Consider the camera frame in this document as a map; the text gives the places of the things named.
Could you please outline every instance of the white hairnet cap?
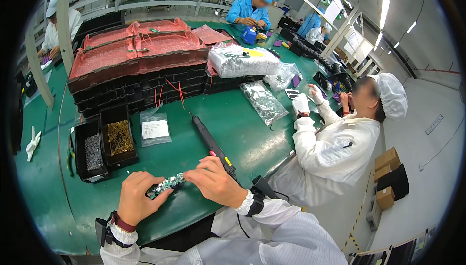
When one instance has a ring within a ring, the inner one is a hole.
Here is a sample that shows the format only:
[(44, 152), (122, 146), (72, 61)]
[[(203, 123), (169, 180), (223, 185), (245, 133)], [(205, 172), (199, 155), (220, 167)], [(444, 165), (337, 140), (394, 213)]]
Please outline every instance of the white hairnet cap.
[(330, 26), (330, 24), (328, 22), (324, 23), (323, 27), (328, 29), (330, 32), (332, 31), (332, 27)]
[(45, 16), (47, 18), (51, 17), (57, 11), (57, 0), (50, 0)]
[(405, 88), (391, 73), (370, 75), (380, 87), (380, 99), (382, 100), (385, 116), (394, 120), (404, 118), (408, 110), (408, 99)]

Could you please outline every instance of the worker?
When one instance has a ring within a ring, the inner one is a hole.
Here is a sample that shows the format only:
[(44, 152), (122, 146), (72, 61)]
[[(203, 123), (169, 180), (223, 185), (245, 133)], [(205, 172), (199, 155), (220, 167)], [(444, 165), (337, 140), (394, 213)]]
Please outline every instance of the worker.
[(306, 34), (306, 40), (312, 45), (317, 42), (323, 44), (325, 35), (328, 35), (332, 31), (332, 27), (328, 22), (324, 23), (323, 26), (312, 28)]
[[(183, 173), (184, 178), (194, 183), (202, 195), (218, 204), (234, 208), (238, 215), (252, 216), (258, 223), (271, 228), (270, 244), (259, 239), (210, 238), (195, 245), (185, 253), (161, 250), (157, 256), (146, 253), (144, 261), (151, 264), (320, 264), (348, 265), (345, 255), (332, 237), (320, 225), (316, 217), (290, 206), (282, 199), (258, 202), (250, 190), (240, 187), (225, 170), (218, 157), (207, 156), (195, 170)], [(163, 181), (148, 172), (133, 172), (123, 181), (118, 220), (110, 230), (120, 245), (112, 242), (100, 249), (105, 265), (136, 265), (140, 257), (136, 244), (137, 224), (156, 212), (173, 189), (167, 189), (153, 200), (145, 192), (154, 184)]]
[[(41, 58), (44, 54), (50, 51), (50, 59), (60, 52), (60, 46), (58, 45), (58, 32), (57, 32), (57, 0), (50, 0), (45, 16), (50, 20), (45, 29), (45, 39), (42, 43), (42, 48), (37, 53), (37, 56)], [(81, 14), (75, 9), (68, 8), (68, 22), (69, 32), (71, 34), (71, 40), (75, 38), (79, 27), (83, 23)]]
[(237, 29), (243, 30), (245, 25), (260, 26), (264, 30), (270, 29), (267, 6), (277, 0), (235, 0), (232, 3), (226, 21)]
[(340, 118), (315, 85), (309, 95), (325, 125), (315, 134), (304, 93), (293, 100), (297, 114), (293, 135), (296, 157), (272, 175), (275, 191), (289, 196), (291, 204), (317, 206), (355, 186), (365, 171), (386, 117), (405, 117), (408, 102), (403, 85), (390, 73), (360, 78), (348, 96), (354, 113)]
[[(318, 8), (320, 12), (325, 13), (322, 7)], [(298, 29), (298, 35), (300, 35), (303, 39), (306, 38), (306, 34), (313, 28), (321, 26), (321, 15), (317, 12), (309, 14), (305, 17), (303, 24)]]

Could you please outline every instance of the white plastic bag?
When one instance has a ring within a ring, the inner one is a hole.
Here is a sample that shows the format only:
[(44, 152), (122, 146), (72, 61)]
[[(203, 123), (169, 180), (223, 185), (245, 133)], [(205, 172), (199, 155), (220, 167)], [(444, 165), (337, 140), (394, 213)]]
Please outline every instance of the white plastic bag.
[(264, 77), (264, 82), (270, 85), (274, 92), (278, 92), (287, 88), (294, 76), (299, 74), (298, 67), (294, 63), (281, 63), (280, 71), (277, 75), (267, 75)]

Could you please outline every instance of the yellow paper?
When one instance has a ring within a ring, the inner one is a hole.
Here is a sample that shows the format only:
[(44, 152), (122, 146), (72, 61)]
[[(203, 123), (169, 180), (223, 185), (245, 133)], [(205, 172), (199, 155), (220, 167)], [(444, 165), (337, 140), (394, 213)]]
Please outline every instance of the yellow paper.
[(249, 55), (251, 56), (251, 58), (253, 58), (253, 57), (263, 57), (263, 56), (264, 56), (264, 54), (261, 53), (261, 52), (253, 51), (253, 50), (247, 49), (247, 48), (245, 48), (245, 47), (243, 47), (243, 50), (244, 50), (245, 52), (248, 52)]

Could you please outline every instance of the plastic bag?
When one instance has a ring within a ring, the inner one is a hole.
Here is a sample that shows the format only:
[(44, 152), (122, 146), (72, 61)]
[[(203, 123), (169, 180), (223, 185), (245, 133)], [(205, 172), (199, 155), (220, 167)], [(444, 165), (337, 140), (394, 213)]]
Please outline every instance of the plastic bag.
[(288, 114), (283, 105), (265, 87), (262, 80), (240, 84), (240, 89), (266, 125)]
[(168, 128), (167, 114), (156, 113), (158, 108), (142, 111), (139, 115), (141, 122), (141, 145), (143, 147), (171, 142), (170, 130)]
[(264, 77), (264, 82), (270, 85), (274, 92), (285, 89), (290, 85), (294, 76), (299, 74), (298, 67), (294, 63), (280, 64), (280, 71), (277, 75), (267, 75)]
[(248, 49), (238, 45), (225, 47), (224, 43), (212, 46), (209, 59), (220, 78), (276, 75), (281, 64), (277, 57), (264, 48)]

